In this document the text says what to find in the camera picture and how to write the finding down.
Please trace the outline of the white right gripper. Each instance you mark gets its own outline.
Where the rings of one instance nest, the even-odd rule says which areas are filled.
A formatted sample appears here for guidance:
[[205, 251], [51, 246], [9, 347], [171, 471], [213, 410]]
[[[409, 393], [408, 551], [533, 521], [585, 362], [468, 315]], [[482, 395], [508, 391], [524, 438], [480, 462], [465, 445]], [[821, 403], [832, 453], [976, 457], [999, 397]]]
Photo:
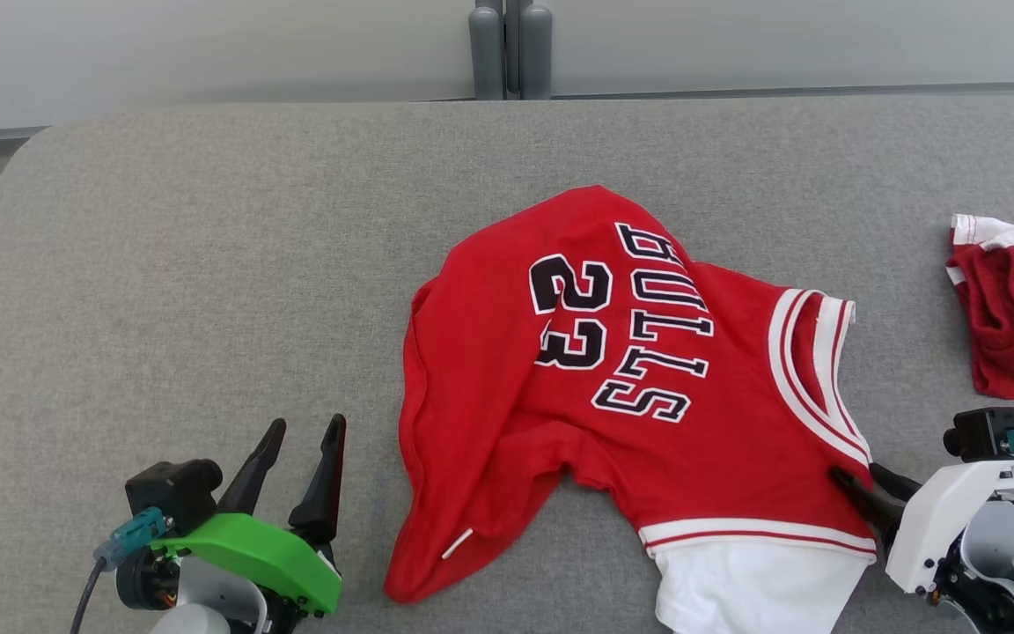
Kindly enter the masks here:
[[876, 462], [868, 473], [866, 484], [842, 467], [830, 467], [828, 477], [877, 533], [899, 527], [885, 573], [904, 593], [928, 593], [938, 561], [982, 506], [994, 494], [1014, 490], [1014, 459], [942, 467], [923, 486]]

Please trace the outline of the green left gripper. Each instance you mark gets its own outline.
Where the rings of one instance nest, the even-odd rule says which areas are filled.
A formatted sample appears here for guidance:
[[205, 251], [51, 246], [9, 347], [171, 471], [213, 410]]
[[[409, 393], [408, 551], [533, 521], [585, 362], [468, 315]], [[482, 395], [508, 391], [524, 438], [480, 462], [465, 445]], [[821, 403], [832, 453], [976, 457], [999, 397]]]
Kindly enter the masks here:
[[333, 614], [342, 597], [342, 575], [320, 554], [337, 534], [347, 421], [334, 414], [320, 443], [320, 461], [305, 496], [278, 529], [254, 517], [267, 473], [287, 431], [271, 421], [217, 502], [218, 514], [187, 536], [161, 537], [154, 550], [180, 560], [177, 602], [201, 603], [223, 615], [268, 615], [274, 598], [306, 614]]

